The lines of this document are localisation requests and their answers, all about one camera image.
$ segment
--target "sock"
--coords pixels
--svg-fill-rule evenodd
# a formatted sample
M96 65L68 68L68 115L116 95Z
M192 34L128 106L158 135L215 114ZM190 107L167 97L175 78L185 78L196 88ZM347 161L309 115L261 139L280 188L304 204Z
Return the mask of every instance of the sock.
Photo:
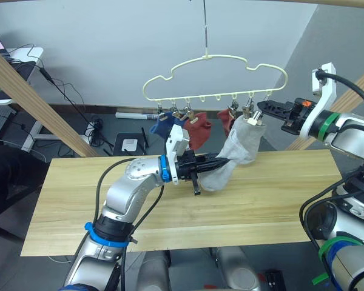
M249 164L254 161L259 150L260 138L265 130L265 125L250 125L243 116L237 118L223 149L218 154L218 157L228 158L230 161L219 169L199 173L198 181L202 188L207 191L223 189L238 164Z
M212 128L212 124L206 119L205 112L197 113L195 116L198 118L195 123L191 124L190 120L187 120L184 124L184 129L189 132L189 147L192 150L198 150L207 141Z
M220 111L217 113L217 117L221 119L222 123L223 123L223 128L225 131L225 135L226 137L228 137L229 132L232 129L233 123L235 122L235 118L233 118L230 114L229 114L229 109Z
M172 116L171 111L166 112L165 116L167 116L167 119L163 121L158 118L157 123L150 128L150 132L153 134L157 134L164 139L167 139L169 137L172 126L174 124L178 124L183 128L186 120L181 121L178 118Z

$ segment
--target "white hanger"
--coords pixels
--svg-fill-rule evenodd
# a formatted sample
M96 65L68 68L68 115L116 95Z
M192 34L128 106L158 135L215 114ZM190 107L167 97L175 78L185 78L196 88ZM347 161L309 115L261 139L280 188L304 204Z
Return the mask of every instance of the white hanger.
M152 79L149 79L146 83L144 83L143 85L143 95L144 97L146 97L147 100L150 101L156 101L156 102L161 102L161 101L172 101L175 102L175 100L178 99L185 99L186 101L190 101L190 99L193 98L200 98L202 102L205 102L205 98L206 97L216 97L216 100L219 101L221 99L222 96L232 96L233 99L237 98L237 95L239 94L250 94L253 95L254 93L258 93L258 92L266 92L268 95L271 95L271 93L273 91L279 91L281 89L283 89L284 87L286 87L287 81L288 81L288 75L286 73L285 70L283 70L281 67L278 67L276 65L270 65L270 64L259 64L254 68L250 68L248 67L248 61L245 58L242 58L241 56L232 56L232 55L209 55L208 54L208 50L207 50L207 24L206 24L206 6L205 6L205 0L203 0L204 2L204 19L205 19L205 55L197 58L197 59L190 59L188 61L182 62L181 64L176 65L175 67L171 68L171 76L169 76L168 78L162 76L162 75L158 75L153 77ZM237 59L239 61L242 61L245 63L245 69L249 70L249 71L256 71L257 69L259 69L260 67L269 67L272 69L276 69L279 70L280 72L283 73L283 75L285 76L285 81L283 83L283 85L281 87L278 88L272 88L272 89L259 89L259 90L249 90L249 91L240 91L240 92L229 92L229 93L216 93L216 94L208 94L208 95L194 95L194 96L177 96L177 97L171 97L171 98L156 98L156 99L151 99L148 97L147 93L146 93L146 88L147 86L157 80L157 79L163 79L164 81L170 81L172 78L174 78L174 71L176 71L177 68L180 68L184 65L188 65L191 64L193 62L198 62L198 61L208 61L210 59L213 58L229 58L229 59Z

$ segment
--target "red sock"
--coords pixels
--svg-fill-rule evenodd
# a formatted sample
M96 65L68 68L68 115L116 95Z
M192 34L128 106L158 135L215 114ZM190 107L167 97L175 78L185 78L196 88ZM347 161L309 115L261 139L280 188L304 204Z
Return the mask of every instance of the red sock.
M220 118L223 122L223 128L226 137L228 137L229 132L232 129L233 123L235 122L235 118L229 114L229 111L230 109L226 109L217 113L217 117Z
M189 146L192 150L198 150L210 137L212 124L207 121L206 113L201 112L195 115L198 120L191 124L190 120L184 124L184 129L189 132Z

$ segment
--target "gray wall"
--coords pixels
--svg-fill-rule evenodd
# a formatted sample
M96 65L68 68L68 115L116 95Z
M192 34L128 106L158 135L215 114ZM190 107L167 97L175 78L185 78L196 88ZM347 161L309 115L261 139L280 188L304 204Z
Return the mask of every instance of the gray wall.
M240 55L250 65L284 67L316 5L267 1L207 1L209 53ZM43 0L0 4L6 47L43 47L53 77L72 82L86 104L155 107L142 95L150 78L204 54L202 0ZM50 103L62 96L39 74L32 86ZM175 83L154 84L154 97L273 87L280 74L246 73L238 62L201 62L177 72ZM78 96L69 91L76 102ZM231 101L192 102L223 109Z
M286 102L299 97L316 101L311 94L311 71L327 62L333 62L338 75L354 82L364 74L364 9L319 5L286 66L288 85L275 92L272 99ZM337 96L346 90L339 84ZM364 115L364 105L354 113ZM264 121L268 125L265 137L277 150L294 141L295 136L280 130L282 122L269 116ZM322 147L319 142L310 146Z

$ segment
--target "wooden table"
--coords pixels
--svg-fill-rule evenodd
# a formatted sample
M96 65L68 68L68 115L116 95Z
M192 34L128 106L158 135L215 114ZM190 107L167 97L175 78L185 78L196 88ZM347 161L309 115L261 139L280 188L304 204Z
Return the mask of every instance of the wooden table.
M124 158L54 159L21 255L74 254L85 222L93 218L100 175ZM125 167L106 176L101 204ZM130 244L129 251L307 241L298 221L300 205L340 178L328 150L307 150L260 152L254 163L237 167L219 192L194 196L191 182L168 183L161 201L134 234L138 244ZM158 193L154 189L149 194L141 213Z

